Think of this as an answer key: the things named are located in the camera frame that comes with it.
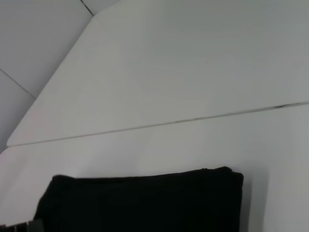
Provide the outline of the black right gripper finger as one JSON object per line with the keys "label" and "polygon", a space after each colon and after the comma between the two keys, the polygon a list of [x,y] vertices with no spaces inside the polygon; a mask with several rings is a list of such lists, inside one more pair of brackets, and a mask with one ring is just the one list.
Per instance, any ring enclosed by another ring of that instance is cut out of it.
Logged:
{"label": "black right gripper finger", "polygon": [[1,225],[0,232],[44,232],[44,218],[35,217],[33,220],[14,225]]}

